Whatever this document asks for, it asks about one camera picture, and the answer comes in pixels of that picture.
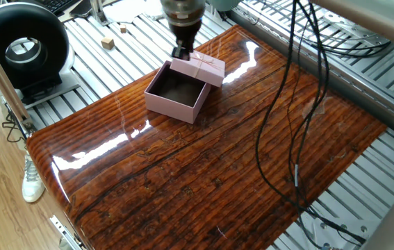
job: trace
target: black cable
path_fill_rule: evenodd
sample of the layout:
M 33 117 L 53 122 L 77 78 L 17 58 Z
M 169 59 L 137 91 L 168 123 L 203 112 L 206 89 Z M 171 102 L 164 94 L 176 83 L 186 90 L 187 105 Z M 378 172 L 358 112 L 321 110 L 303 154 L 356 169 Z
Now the black cable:
M 304 37 L 305 30 L 306 30 L 306 27 L 307 27 L 307 26 L 308 26 L 308 21 L 306 21 L 305 26 L 304 26 L 304 28 L 303 28 L 302 36 L 301 36 L 301 38 L 300 38 L 299 47 L 298 47 L 298 49 L 297 49 L 297 64 L 299 65 L 299 70 L 298 70 L 297 80 L 295 81 L 295 84 L 294 84 L 293 94 L 291 95 L 291 100 L 289 101 L 288 107 L 287 107 L 287 109 L 286 109 L 286 117 L 288 118 L 289 132 L 290 132 L 290 137 L 291 137 L 291 138 L 293 137 L 293 126 L 292 126 L 292 124 L 291 124 L 291 120 L 290 120 L 290 116 L 289 116 L 289 111 L 290 111 L 290 107 L 292 106 L 292 104 L 293 104 L 293 102 L 294 102 L 295 91 L 296 91 L 296 89 L 297 89 L 297 86 L 298 86 L 298 84 L 299 84 L 299 82 L 300 82 L 300 77 L 301 77 L 301 75 L 302 75 L 302 68 L 301 68 L 301 65 L 300 65 L 300 51 L 302 50 L 303 37 Z M 303 201 L 305 202 L 306 206 L 309 207 L 309 203 L 308 203 L 308 201 L 307 201 L 307 199 L 306 199 L 306 192 L 304 192 L 304 194 L 302 194 L 302 191 L 301 191 L 300 189 L 298 189 L 298 188 L 296 188 L 296 192 L 298 192 L 298 193 L 300 194 L 300 196 L 303 198 Z
M 374 51 L 372 53 L 369 54 L 365 54 L 365 55 L 356 55 L 356 54 L 350 54 L 350 53 L 344 53 L 344 52 L 340 52 L 340 51 L 334 51 L 333 49 L 325 49 L 325 51 L 328 51 L 330 53 L 334 53 L 340 56 L 345 56 L 345 57 L 351 57 L 351 58 L 368 58 L 371 56 L 374 56 L 380 52 L 382 52 L 384 49 L 386 49 L 391 43 L 387 42 L 384 47 L 381 47 L 379 50 Z
M 338 49 L 338 50 L 345 50 L 345 51 L 362 51 L 362 50 L 366 50 L 366 49 L 385 48 L 385 47 L 387 47 L 390 44 L 391 44 L 391 41 L 385 42 L 383 44 L 371 46 L 371 47 L 365 47 L 365 48 L 349 48 L 349 49 L 346 49 L 346 48 L 338 48 L 338 47 L 334 47 L 334 46 L 329 46 L 329 45 L 325 45 L 325 44 L 323 45 L 323 47 L 331 48 L 331 49 Z
M 295 12 L 295 5 L 296 5 L 296 3 L 298 3 L 299 5 L 301 5 L 300 2 L 298 2 L 298 0 L 294 0 L 294 2 L 293 2 L 293 12 Z M 305 10 L 304 8 L 302 8 L 302 10 L 304 11 L 304 14 L 305 14 L 307 17 L 309 17 L 308 14 L 306 13 L 306 10 Z M 273 189 L 280 197 L 282 197 L 284 200 L 286 200 L 287 202 L 291 203 L 294 207 L 299 208 L 300 210 L 303 210 L 304 212 L 306 212 L 306 213 L 308 213 L 308 214 L 310 214 L 310 215 L 312 215 L 312 216 L 314 216 L 314 217 L 319 218 L 319 219 L 320 219 L 322 222 L 324 222 L 327 226 L 330 226 L 330 227 L 332 227 L 332 228 L 334 228 L 334 229 L 336 229 L 336 230 L 338 230 L 338 231 L 342 231 L 342 232 L 344 232 L 344 233 L 346 233 L 346 234 L 352 236 L 354 239 L 358 240 L 359 242 L 364 243 L 364 242 L 365 242 L 365 239 L 363 239 L 362 237 L 360 237 L 360 236 L 358 236 L 358 235 L 355 235 L 355 234 L 353 234 L 353 233 L 351 233 L 351 232 L 345 230 L 344 228 L 341 228 L 339 225 L 337 225 L 337 224 L 335 224 L 335 223 L 329 221 L 328 219 L 326 219 L 326 218 L 324 218 L 324 217 L 322 217 L 322 216 L 316 214 L 316 212 L 312 212 L 311 210 L 309 210 L 309 209 L 307 209 L 307 208 L 304 208 L 304 207 L 300 206 L 298 203 L 295 203 L 293 200 L 291 200 L 290 198 L 288 198 L 285 194 L 281 193 L 280 190 L 278 190 L 275 186 L 273 186 L 273 185 L 269 182 L 269 180 L 266 178 L 265 174 L 263 173 L 263 170 L 262 170 L 261 165 L 260 165 L 260 158 L 259 158 L 259 156 L 258 156 L 258 148 L 259 148 L 259 143 L 260 143 L 260 136 L 261 136 L 261 134 L 262 134 L 262 132 L 263 132 L 264 126 L 265 126 L 265 124 L 266 124 L 266 122 L 267 122 L 267 120 L 268 120 L 268 117 L 269 117 L 269 115 L 270 115 L 270 112 L 271 112 L 272 108 L 274 107 L 275 103 L 277 102 L 277 99 L 279 98 L 279 96 L 280 96 L 280 94 L 281 94 L 281 91 L 283 90 L 284 85 L 285 85 L 285 83 L 286 83 L 286 79 L 287 79 L 287 77 L 288 77 L 289 68 L 290 68 L 290 63 L 291 63 L 291 58 L 292 58 L 293 40 L 294 40 L 294 29 L 295 29 L 295 15 L 292 16 L 291 32 L 290 32 L 290 39 L 289 39 L 289 46 L 288 46 L 288 61 L 287 61 L 286 69 L 285 69 L 284 79 L 283 79 L 283 81 L 281 82 L 281 85 L 280 85 L 279 89 L 277 90 L 277 93 L 276 93 L 276 96 L 275 96 L 274 100 L 272 101 L 271 105 L 268 107 L 268 110 L 267 110 L 267 112 L 266 112 L 266 114 L 265 114 L 265 117 L 263 118 L 263 121 L 262 121 L 262 124 L 261 124 L 261 126 L 260 126 L 260 129 L 258 130 L 258 136 L 257 136 L 257 141 L 256 141 L 256 146 L 255 146 L 256 164 L 257 164 L 258 170 L 259 170 L 259 172 L 260 172 L 260 175 L 262 176 L 262 178 L 263 178 L 263 180 L 265 181 L 265 183 L 266 183 L 271 189 Z M 317 32 L 317 33 L 316 33 L 316 36 L 318 36 L 318 38 L 319 38 L 319 40 L 320 40 L 319 33 L 320 33 L 320 32 Z M 326 67 L 326 77 L 325 77 L 325 80 L 326 80 L 326 81 L 325 81 L 325 83 L 327 84 L 327 83 L 328 83 L 328 79 L 329 79 L 329 67 L 328 67 L 328 64 L 327 64 L 327 57 L 326 57 L 325 49 L 322 47 L 321 41 L 318 43 L 318 45 L 319 45 L 319 49 L 320 49 L 320 50 L 319 50 L 319 57 L 320 57 L 320 59 L 319 59 L 319 64 L 320 64 L 320 66 L 321 66 L 321 62 L 322 62 L 322 61 L 321 61 L 321 56 L 323 55 L 324 58 L 325 58 L 325 67 Z M 322 96 L 320 97 L 320 101 L 325 97 L 325 95 L 326 95 L 326 92 L 324 91 L 324 92 L 322 93 Z M 315 108 L 317 108 L 317 106 L 319 105 L 320 101 L 314 103 L 313 109 L 311 109 L 309 115 L 305 118 L 304 122 L 306 122 L 306 120 L 307 120 L 309 117 L 312 116 L 313 111 L 315 110 Z M 296 135 L 297 135 L 298 131 L 301 129 L 301 127 L 302 127 L 302 126 L 300 126 L 300 127 L 297 129 Z
M 347 238 L 343 237 L 343 236 L 340 234 L 340 232 L 339 232 L 338 230 L 337 230 L 337 233 L 338 233 L 338 235 L 339 235 L 342 239 L 344 239 L 345 241 L 347 241 L 347 242 L 349 242 L 349 243 L 351 243 L 351 244 L 354 244 L 354 245 L 356 245 L 356 246 L 358 246 L 358 247 L 362 247 L 362 245 L 357 244 L 357 243 L 355 243 L 355 242 L 352 242 L 351 240 L 348 240 Z
M 261 17 L 261 13 L 263 12 L 263 10 L 265 9 L 266 5 L 267 5 L 268 0 L 265 0 L 265 3 L 263 4 L 263 7 L 261 7 L 260 10 L 260 15 L 258 16 L 257 20 L 255 20 L 255 22 L 252 25 L 257 25 L 258 22 L 260 21 L 260 17 Z

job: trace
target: white sneaker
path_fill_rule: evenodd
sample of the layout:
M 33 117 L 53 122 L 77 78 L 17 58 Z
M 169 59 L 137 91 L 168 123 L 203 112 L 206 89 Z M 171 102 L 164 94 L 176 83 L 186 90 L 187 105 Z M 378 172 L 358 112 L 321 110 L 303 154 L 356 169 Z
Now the white sneaker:
M 35 202 L 45 190 L 44 183 L 42 183 L 36 170 L 33 160 L 27 154 L 25 155 L 25 169 L 24 180 L 22 181 L 22 196 L 26 202 Z

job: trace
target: glossy wooden board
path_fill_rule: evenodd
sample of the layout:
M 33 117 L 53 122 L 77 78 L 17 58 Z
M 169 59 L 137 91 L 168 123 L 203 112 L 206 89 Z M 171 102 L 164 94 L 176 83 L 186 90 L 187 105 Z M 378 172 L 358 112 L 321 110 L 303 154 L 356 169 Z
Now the glossy wooden board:
M 145 108 L 155 72 L 28 140 L 51 195 L 95 249 L 265 249 L 296 211 L 263 182 L 254 143 L 286 59 L 239 26 L 197 49 L 226 62 L 195 124 Z M 292 195 L 286 109 L 297 68 L 264 129 L 265 175 Z M 318 80 L 302 72 L 290 107 L 295 129 Z M 316 112 L 300 171 L 312 202 L 386 127 L 329 92 Z

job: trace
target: wire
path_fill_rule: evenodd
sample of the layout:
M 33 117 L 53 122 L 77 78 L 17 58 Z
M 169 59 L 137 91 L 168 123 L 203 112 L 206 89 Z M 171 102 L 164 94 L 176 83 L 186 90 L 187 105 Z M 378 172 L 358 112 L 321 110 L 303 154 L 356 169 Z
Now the wire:
M 258 16 L 257 20 L 255 20 L 255 22 L 252 25 L 257 25 L 258 22 L 260 21 L 260 17 L 261 17 L 261 13 L 263 12 L 263 10 L 265 9 L 265 5 L 267 4 L 268 0 L 265 0 L 265 3 L 263 3 L 263 7 L 261 7 L 260 10 L 260 15 Z
M 284 13 L 281 12 L 282 10 L 285 10 L 285 11 L 290 12 L 290 10 L 285 9 L 285 7 L 283 7 L 282 5 L 280 5 L 280 4 L 278 4 L 278 3 L 271 3 L 271 4 L 269 4 L 267 0 L 264 1 L 264 2 L 265 2 L 264 5 L 266 5 L 267 7 L 270 7 L 270 8 L 272 8 L 272 9 L 276 10 L 278 13 L 282 14 L 284 17 L 287 17 L 287 16 L 286 16 L 286 14 L 284 14 Z M 315 33 L 313 30 L 310 30 L 310 29 L 308 29 L 308 28 L 307 28 L 306 30 L 309 31 L 309 32 L 311 32 L 311 33 Z M 374 34 L 368 35 L 368 36 L 366 36 L 366 37 L 361 37 L 361 38 L 339 38 L 339 37 L 334 37 L 333 35 L 324 35 L 324 34 L 319 34 L 319 36 L 321 36 L 321 37 L 323 37 L 323 38 L 329 38 L 329 39 L 335 40 L 335 41 L 343 41 L 343 40 L 344 40 L 344 41 L 359 41 L 359 40 L 366 40 L 366 39 L 368 39 L 368 38 L 376 37 L 376 36 L 378 36 L 378 34 L 374 33 Z
M 349 242 L 349 243 L 351 243 L 351 244 L 354 244 L 354 245 L 356 245 L 356 246 L 358 246 L 358 247 L 362 247 L 362 245 L 357 244 L 357 243 L 355 243 L 355 242 L 352 242 L 351 240 L 348 240 L 347 238 L 343 237 L 343 236 L 340 234 L 340 232 L 339 232 L 338 230 L 337 230 L 337 233 L 338 233 L 338 235 L 339 235 L 342 239 L 344 239 L 345 241 L 347 241 L 347 242 Z
M 346 49 L 346 48 L 338 48 L 338 47 L 329 46 L 329 45 L 323 45 L 323 47 L 331 48 L 331 49 L 338 49 L 338 50 L 346 50 L 346 51 L 348 51 L 348 50 L 350 50 L 350 51 L 359 51 L 359 50 L 366 50 L 366 49 L 383 48 L 383 47 L 385 47 L 387 45 L 390 45 L 390 44 L 391 44 L 391 41 L 385 42 L 385 43 L 380 44 L 380 45 L 375 45 L 375 46 L 365 47 L 365 48 L 349 48 L 349 49 Z
M 26 140 L 22 136 L 20 136 L 19 139 L 17 139 L 17 140 L 11 140 L 10 139 L 11 138 L 11 133 L 13 132 L 13 130 L 15 130 L 15 129 L 19 130 L 19 127 L 16 124 L 16 121 L 14 120 L 14 117 L 13 117 L 13 114 L 11 113 L 11 111 L 8 111 L 8 115 L 5 118 L 5 120 L 6 120 L 6 122 L 2 123 L 2 128 L 9 128 L 10 129 L 10 131 L 8 132 L 8 135 L 7 135 L 7 142 L 17 143 L 20 140 L 23 140 L 25 142 Z
M 325 49 L 325 51 L 328 51 L 329 53 L 334 53 L 338 56 L 345 56 L 345 57 L 351 57 L 351 58 L 368 58 L 368 57 L 371 57 L 371 56 L 374 56 L 374 55 L 380 53 L 381 51 L 386 49 L 389 45 L 390 45 L 390 42 L 385 44 L 384 47 L 382 47 L 381 49 L 379 49 L 377 51 L 374 51 L 374 52 L 368 53 L 368 54 L 363 54 L 363 55 L 344 53 L 344 52 L 340 52 L 340 51 L 334 51 L 332 49 Z
M 309 17 L 308 13 L 306 12 L 306 10 L 303 8 L 303 6 L 301 5 L 301 3 L 298 0 L 294 0 L 293 1 L 293 16 L 291 19 L 291 28 L 290 28 L 290 39 L 289 39 L 289 45 L 288 45 L 288 60 L 287 60 L 287 64 L 286 64 L 286 68 L 285 68 L 285 72 L 284 72 L 284 77 L 283 80 L 279 86 L 279 89 L 277 90 L 277 93 L 274 97 L 274 100 L 272 101 L 272 103 L 270 104 L 270 106 L 268 107 L 266 113 L 265 113 L 265 117 L 263 118 L 262 124 L 258 130 L 258 135 L 257 135 L 257 141 L 256 141 L 256 145 L 255 145 L 255 158 L 256 158 L 256 164 L 257 164 L 257 168 L 260 172 L 260 175 L 262 177 L 262 179 L 265 181 L 265 183 L 272 189 L 274 190 L 280 197 L 282 197 L 285 201 L 291 203 L 294 207 L 296 207 L 298 210 L 303 210 L 304 212 L 310 214 L 311 216 L 317 217 L 318 219 L 320 219 L 322 222 L 324 222 L 327 226 L 330 226 L 338 231 L 344 232 L 348 235 L 350 235 L 351 237 L 353 237 L 354 239 L 356 239 L 357 241 L 359 241 L 360 243 L 364 243 L 365 239 L 363 239 L 362 237 L 355 235 L 347 230 L 345 230 L 344 228 L 341 228 L 339 225 L 331 222 L 330 220 L 320 216 L 317 212 L 310 210 L 309 208 L 304 208 L 303 206 L 299 205 L 298 203 L 295 203 L 292 199 L 290 199 L 289 197 L 287 197 L 285 194 L 283 194 L 280 190 L 278 190 L 275 186 L 273 186 L 273 184 L 271 184 L 271 182 L 269 182 L 269 180 L 266 178 L 265 174 L 263 173 L 263 169 L 261 168 L 261 164 L 260 164 L 260 158 L 258 155 L 258 149 L 259 149 L 259 145 L 260 145 L 260 137 L 261 134 L 263 132 L 264 126 L 266 125 L 266 122 L 268 120 L 268 117 L 270 116 L 270 112 L 272 111 L 272 108 L 274 107 L 274 105 L 277 102 L 277 99 L 279 98 L 284 85 L 286 83 L 286 79 L 288 77 L 288 73 L 289 73 L 289 69 L 290 69 L 290 64 L 292 62 L 292 51 L 293 51 L 293 42 L 294 42 L 294 29 L 295 29 L 295 10 L 296 10 L 296 5 L 299 4 L 302 8 L 302 10 L 304 11 L 305 16 L 309 19 L 309 23 L 311 25 L 311 27 L 313 28 L 316 34 L 316 37 L 318 39 L 318 48 L 319 48 L 319 53 L 318 53 L 318 67 L 319 67 L 319 91 L 316 94 L 316 101 L 313 103 L 313 107 L 310 111 L 310 113 L 308 114 L 308 116 L 304 119 L 304 121 L 302 122 L 302 124 L 299 126 L 299 128 L 297 129 L 296 133 L 294 134 L 293 140 L 295 139 L 295 137 L 297 136 L 297 133 L 299 132 L 299 130 L 301 129 L 301 127 L 304 125 L 304 123 L 307 121 L 307 119 L 310 119 L 314 113 L 314 110 L 318 107 L 318 105 L 320 104 L 320 102 L 323 100 L 323 98 L 326 95 L 326 89 L 327 89 L 327 84 L 328 84 L 328 80 L 329 80 L 329 66 L 328 66 L 328 62 L 327 62 L 327 57 L 326 57 L 326 53 L 325 53 L 325 49 L 322 46 L 322 42 L 320 40 L 320 32 L 318 30 L 318 21 L 317 18 L 315 16 L 315 11 L 313 10 L 313 6 L 310 3 L 310 8 L 311 11 L 313 12 L 313 16 L 314 16 L 314 22 L 315 25 L 313 24 L 313 22 L 311 21 L 311 18 Z M 326 73 L 325 73 L 325 84 L 324 84 L 324 91 L 323 93 L 320 95 L 320 89 L 322 87 L 322 56 L 325 59 L 325 68 L 326 68 Z

